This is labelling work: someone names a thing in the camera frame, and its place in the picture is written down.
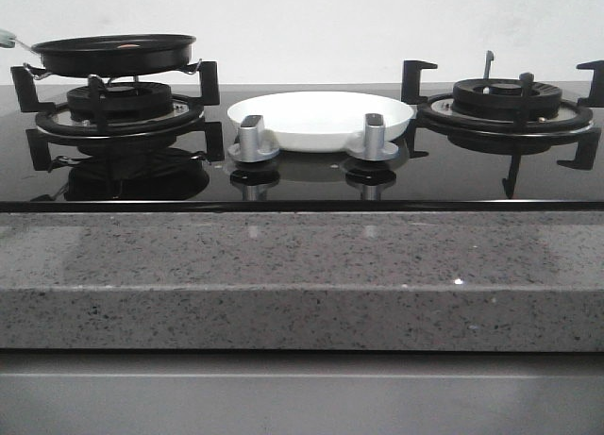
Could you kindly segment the white plate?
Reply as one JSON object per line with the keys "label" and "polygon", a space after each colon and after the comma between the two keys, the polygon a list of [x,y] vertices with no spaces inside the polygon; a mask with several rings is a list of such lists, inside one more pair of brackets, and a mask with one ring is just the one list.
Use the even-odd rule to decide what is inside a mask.
{"label": "white plate", "polygon": [[306,153],[339,152],[350,142],[361,142],[368,113],[383,116],[385,139],[392,141],[404,133],[414,110],[380,95],[316,91],[257,96],[227,110],[235,126],[249,115],[262,116],[269,136],[281,149]]}

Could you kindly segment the black frying pan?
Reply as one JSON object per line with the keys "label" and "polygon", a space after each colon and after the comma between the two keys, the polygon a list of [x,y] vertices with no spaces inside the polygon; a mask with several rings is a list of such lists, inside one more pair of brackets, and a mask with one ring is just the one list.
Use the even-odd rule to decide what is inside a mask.
{"label": "black frying pan", "polygon": [[[196,37],[181,34],[109,35],[40,42],[32,45],[31,51],[48,70],[126,70],[186,65],[195,42]],[[140,47],[117,48],[122,43]]]}

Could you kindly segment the left silver stove knob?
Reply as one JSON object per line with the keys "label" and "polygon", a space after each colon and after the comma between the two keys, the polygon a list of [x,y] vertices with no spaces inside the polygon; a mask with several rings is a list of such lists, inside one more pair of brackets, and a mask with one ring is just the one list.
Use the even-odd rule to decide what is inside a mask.
{"label": "left silver stove knob", "polygon": [[265,128],[261,115],[246,116],[238,127],[239,141],[227,152],[232,159],[243,163],[257,163],[276,157],[279,146]]}

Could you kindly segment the silver stove knob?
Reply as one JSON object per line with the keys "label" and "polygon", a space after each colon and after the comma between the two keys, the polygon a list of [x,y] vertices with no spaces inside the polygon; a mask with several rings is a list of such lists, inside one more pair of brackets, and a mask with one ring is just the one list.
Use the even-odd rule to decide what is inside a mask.
{"label": "silver stove knob", "polygon": [[366,113],[362,143],[351,143],[345,152],[365,161],[386,161],[399,155],[399,148],[392,142],[385,141],[386,127],[383,116],[379,113]]}
{"label": "silver stove knob", "polygon": [[243,163],[257,163],[276,157],[279,146],[265,128],[261,115],[246,116],[238,127],[239,141],[227,152],[232,159]]}

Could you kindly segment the right silver stove knob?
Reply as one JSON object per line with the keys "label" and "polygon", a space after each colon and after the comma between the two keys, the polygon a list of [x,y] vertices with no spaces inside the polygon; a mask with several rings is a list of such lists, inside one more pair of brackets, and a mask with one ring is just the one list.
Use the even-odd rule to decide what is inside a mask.
{"label": "right silver stove knob", "polygon": [[385,141],[386,127],[383,116],[379,113],[366,113],[362,143],[351,143],[345,152],[365,161],[386,161],[399,155],[399,148],[392,142]]}

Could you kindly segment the black glass cooktop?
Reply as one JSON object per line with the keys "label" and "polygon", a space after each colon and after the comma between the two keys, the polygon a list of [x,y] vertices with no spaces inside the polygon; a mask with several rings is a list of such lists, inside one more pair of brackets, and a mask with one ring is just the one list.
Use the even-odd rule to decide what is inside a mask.
{"label": "black glass cooktop", "polygon": [[267,93],[225,86],[221,103],[190,132],[121,143],[96,156],[80,142],[46,139],[1,89],[4,212],[223,212],[600,210],[603,111],[565,142],[501,142],[412,122],[398,158],[369,164],[344,153],[282,152],[251,166],[233,162],[227,108]]}

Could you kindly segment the left black gas burner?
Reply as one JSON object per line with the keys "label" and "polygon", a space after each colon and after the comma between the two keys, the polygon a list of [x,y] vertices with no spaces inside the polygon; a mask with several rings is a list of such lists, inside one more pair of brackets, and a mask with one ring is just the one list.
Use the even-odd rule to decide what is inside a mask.
{"label": "left black gas burner", "polygon": [[[151,82],[150,88],[142,87],[134,93],[111,94],[100,90],[101,107],[111,123],[127,123],[148,120],[169,114],[173,110],[171,88]],[[94,122],[92,96],[88,86],[67,92],[67,105],[71,118],[82,122]]]}

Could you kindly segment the black gas burner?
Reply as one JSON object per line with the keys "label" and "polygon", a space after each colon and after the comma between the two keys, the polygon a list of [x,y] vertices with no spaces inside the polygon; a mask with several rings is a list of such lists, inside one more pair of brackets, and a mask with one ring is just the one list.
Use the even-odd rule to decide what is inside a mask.
{"label": "black gas burner", "polygon": [[[111,94],[100,90],[101,107],[111,123],[127,123],[148,120],[169,114],[173,110],[171,88],[151,82],[150,88],[142,87],[134,93]],[[67,92],[67,105],[71,118],[82,122],[94,122],[92,96],[88,86]]]}
{"label": "black gas burner", "polygon": [[[467,116],[511,122],[521,109],[522,91],[523,86],[519,79],[461,80],[453,86],[452,110]],[[560,88],[534,82],[528,100],[528,120],[555,117],[561,103]]]}

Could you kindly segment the left black pan support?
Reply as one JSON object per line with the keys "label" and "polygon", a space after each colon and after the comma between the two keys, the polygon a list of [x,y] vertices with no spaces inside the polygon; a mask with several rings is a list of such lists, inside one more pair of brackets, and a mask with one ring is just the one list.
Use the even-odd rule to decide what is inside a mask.
{"label": "left black pan support", "polygon": [[11,75],[21,111],[35,115],[36,128],[67,140],[121,140],[158,136],[203,121],[205,107],[220,104],[217,63],[199,61],[182,69],[199,75],[200,94],[174,93],[170,86],[133,79],[104,81],[89,75],[87,84],[67,92],[62,104],[39,100],[34,79],[42,70],[27,64]]}

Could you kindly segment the black pan support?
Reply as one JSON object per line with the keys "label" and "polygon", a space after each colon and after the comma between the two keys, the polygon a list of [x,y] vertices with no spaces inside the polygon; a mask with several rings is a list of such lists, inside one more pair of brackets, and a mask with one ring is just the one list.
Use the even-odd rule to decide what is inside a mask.
{"label": "black pan support", "polygon": [[562,88],[531,73],[453,83],[420,93],[421,73],[434,64],[402,64],[401,99],[416,109],[404,134],[415,163],[399,172],[399,196],[441,202],[603,199],[603,63],[585,97],[566,99]]}
{"label": "black pan support", "polygon": [[182,69],[199,75],[200,94],[174,93],[170,86],[133,79],[104,81],[89,75],[87,84],[67,92],[62,104],[39,100],[34,79],[42,70],[27,64],[11,75],[21,111],[35,115],[36,128],[67,140],[121,140],[158,136],[203,121],[205,107],[220,104],[217,63],[199,61]]}

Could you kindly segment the right black pan support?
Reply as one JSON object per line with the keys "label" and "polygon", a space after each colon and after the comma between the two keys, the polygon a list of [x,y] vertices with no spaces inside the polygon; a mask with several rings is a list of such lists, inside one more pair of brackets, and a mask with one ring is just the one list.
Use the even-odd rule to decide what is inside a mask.
{"label": "right black pan support", "polygon": [[421,73],[434,64],[402,64],[401,99],[416,109],[404,134],[415,163],[399,172],[399,196],[441,202],[603,199],[603,63],[585,97],[566,99],[562,88],[531,73],[453,83],[420,93]]}

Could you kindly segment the right black gas burner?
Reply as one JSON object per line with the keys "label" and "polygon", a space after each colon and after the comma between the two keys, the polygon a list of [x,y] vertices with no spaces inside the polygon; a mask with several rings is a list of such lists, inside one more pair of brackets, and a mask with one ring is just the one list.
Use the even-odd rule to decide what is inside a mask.
{"label": "right black gas burner", "polygon": [[[461,80],[453,86],[452,110],[467,116],[511,122],[521,109],[522,91],[523,86],[519,79]],[[555,117],[561,103],[560,88],[534,82],[528,100],[528,120]]]}

